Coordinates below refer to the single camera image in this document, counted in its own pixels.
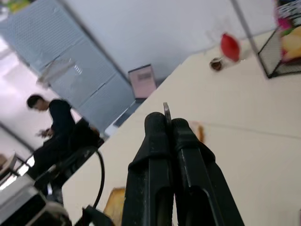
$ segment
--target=wire cage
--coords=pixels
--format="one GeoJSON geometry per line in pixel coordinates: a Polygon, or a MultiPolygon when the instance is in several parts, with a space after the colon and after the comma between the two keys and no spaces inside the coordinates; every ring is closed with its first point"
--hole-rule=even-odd
{"type": "Polygon", "coordinates": [[[245,16],[237,2],[237,0],[230,0],[236,14],[242,24],[242,27],[250,41],[251,47],[260,63],[267,78],[271,79],[274,77],[298,74],[301,73],[300,61],[296,63],[282,63],[281,59],[281,40],[279,30],[276,29],[271,36],[268,38],[263,47],[258,50],[253,36],[251,34],[248,23],[246,22],[245,16]]]}

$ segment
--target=white table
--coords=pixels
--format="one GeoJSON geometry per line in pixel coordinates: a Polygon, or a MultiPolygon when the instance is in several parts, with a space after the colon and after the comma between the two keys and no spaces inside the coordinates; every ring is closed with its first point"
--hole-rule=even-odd
{"type": "MultiPolygon", "coordinates": [[[[269,34],[256,37],[261,46],[269,34]]],[[[248,42],[243,42],[248,49],[248,42]]],[[[219,73],[209,62],[218,48],[190,56],[100,149],[106,179],[98,208],[114,187],[126,185],[127,167],[144,138],[144,118],[163,112],[200,121],[245,225],[297,226],[301,208],[301,76],[267,80],[255,56],[219,73]]],[[[93,204],[100,166],[92,156],[63,187],[73,221],[93,204]]]]}

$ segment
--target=pink object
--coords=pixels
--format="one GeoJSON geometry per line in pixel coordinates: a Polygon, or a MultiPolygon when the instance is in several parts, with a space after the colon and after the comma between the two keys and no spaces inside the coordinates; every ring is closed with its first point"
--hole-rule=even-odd
{"type": "Polygon", "coordinates": [[[222,53],[234,62],[239,61],[240,47],[238,42],[227,33],[222,35],[221,41],[222,53]]]}
{"type": "Polygon", "coordinates": [[[128,72],[136,98],[148,98],[157,89],[151,65],[128,72]]]}

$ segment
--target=cable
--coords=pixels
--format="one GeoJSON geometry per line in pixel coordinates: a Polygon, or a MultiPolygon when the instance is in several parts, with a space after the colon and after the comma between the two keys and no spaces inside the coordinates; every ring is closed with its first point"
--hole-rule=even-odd
{"type": "Polygon", "coordinates": [[[99,191],[98,191],[98,195],[97,195],[97,198],[94,202],[94,205],[93,205],[93,208],[95,209],[97,204],[99,203],[99,200],[100,200],[100,197],[102,196],[102,193],[103,193],[103,187],[104,187],[104,162],[103,162],[103,156],[102,154],[97,150],[95,152],[99,158],[99,162],[100,162],[100,166],[102,168],[102,180],[100,182],[100,187],[99,187],[99,191]]]}

